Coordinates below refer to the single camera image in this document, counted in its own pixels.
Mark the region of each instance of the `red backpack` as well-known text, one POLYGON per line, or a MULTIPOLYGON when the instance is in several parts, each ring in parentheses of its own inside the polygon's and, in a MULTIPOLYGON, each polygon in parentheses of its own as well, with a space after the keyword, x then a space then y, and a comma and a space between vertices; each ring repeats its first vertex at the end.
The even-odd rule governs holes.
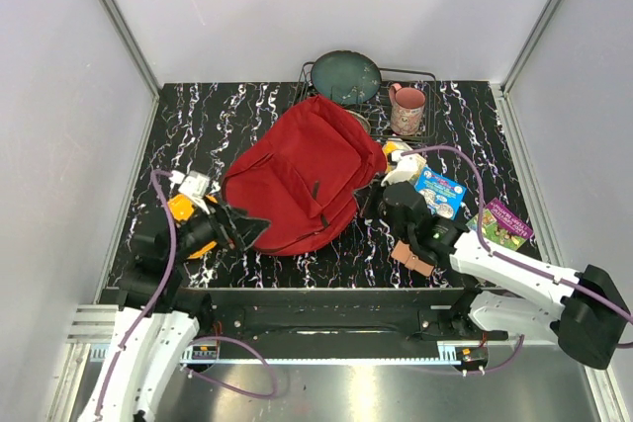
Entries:
POLYGON ((380 144, 324 96, 299 103, 228 169, 227 203, 271 221, 254 249, 276 256, 315 251, 351 222, 352 193, 387 167, 380 144))

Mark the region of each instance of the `metal floor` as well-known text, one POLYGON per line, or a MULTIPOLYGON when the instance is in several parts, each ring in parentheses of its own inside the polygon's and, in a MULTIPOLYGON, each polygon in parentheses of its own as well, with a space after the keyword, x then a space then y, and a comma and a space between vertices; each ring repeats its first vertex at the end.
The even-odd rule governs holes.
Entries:
MULTIPOLYGON (((491 348, 491 363, 509 348, 491 348)), ((77 396, 78 412, 101 363, 90 363, 77 396)), ((454 371, 448 368, 434 371, 454 371)), ((599 420, 583 368, 554 347, 527 347, 499 374, 462 379, 411 367, 278 366, 282 395, 249 399, 174 373, 157 422, 406 422, 599 420)), ((270 390, 257 366, 224 366, 208 373, 254 391, 270 390)))

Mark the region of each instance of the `white wall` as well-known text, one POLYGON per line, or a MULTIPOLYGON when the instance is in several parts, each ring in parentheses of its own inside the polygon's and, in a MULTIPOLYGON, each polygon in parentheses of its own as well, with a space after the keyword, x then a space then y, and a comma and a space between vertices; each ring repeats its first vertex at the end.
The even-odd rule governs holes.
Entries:
MULTIPOLYGON (((633 309, 632 26, 631 0, 565 0, 510 95, 567 263, 633 309)), ((633 414, 633 351, 613 361, 633 414)))
POLYGON ((295 81, 359 50, 385 67, 500 81, 547 0, 118 0, 162 82, 295 81))
POLYGON ((151 97, 98 0, 0 0, 0 419, 44 420, 151 97))

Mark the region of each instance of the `dish rack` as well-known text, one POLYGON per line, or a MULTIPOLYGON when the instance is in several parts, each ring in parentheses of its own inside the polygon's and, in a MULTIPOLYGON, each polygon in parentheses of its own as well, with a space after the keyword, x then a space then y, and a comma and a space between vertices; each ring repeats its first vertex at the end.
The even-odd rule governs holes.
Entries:
MULTIPOLYGON (((309 61, 303 65, 299 75, 295 95, 292 97, 291 104, 288 105, 288 109, 290 109, 293 105, 318 94, 318 91, 315 89, 310 77, 314 64, 314 61, 309 61)), ((440 96, 437 93, 439 84, 435 75, 425 71, 412 71, 408 69, 380 67, 378 69, 381 71, 381 74, 386 72, 400 73, 417 76, 417 79, 413 81, 383 81, 378 93, 376 93, 376 95, 370 100, 364 102, 357 101, 358 104, 342 107, 348 111, 353 111, 363 116, 369 122, 371 127, 369 132, 370 136, 377 141, 384 142, 389 138, 397 137, 411 144, 428 143, 433 137, 435 137, 436 112, 438 104, 441 101, 440 96), (422 116, 419 131, 415 135, 395 135, 390 127, 392 105, 389 99, 389 88, 396 82, 402 84, 404 87, 410 86, 412 88, 419 89, 426 95, 424 114, 422 116)))

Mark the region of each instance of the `marble countertop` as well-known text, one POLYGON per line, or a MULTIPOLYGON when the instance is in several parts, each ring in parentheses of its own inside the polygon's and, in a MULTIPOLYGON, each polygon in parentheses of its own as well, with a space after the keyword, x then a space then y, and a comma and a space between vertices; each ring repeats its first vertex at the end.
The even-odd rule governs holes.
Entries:
MULTIPOLYGON (((295 95, 294 83, 168 84, 136 181, 115 262, 108 280, 115 287, 133 258, 133 234, 156 224, 161 209, 149 186, 149 171, 197 170, 212 177, 218 190, 232 161, 271 127, 295 95)), ((480 169, 486 202, 499 198, 529 224, 493 94, 486 82, 441 81, 436 135, 430 144, 461 148, 480 169)), ((448 153, 431 153, 428 165, 464 184, 468 192, 457 216, 465 222, 477 213, 473 173, 448 153)), ((411 272, 390 257, 394 238, 379 221, 354 219, 343 233, 317 252, 295 257, 245 255, 219 250, 186 266, 193 288, 420 288, 456 285, 441 272, 429 278, 411 272)), ((540 258, 535 239, 520 249, 540 258)))

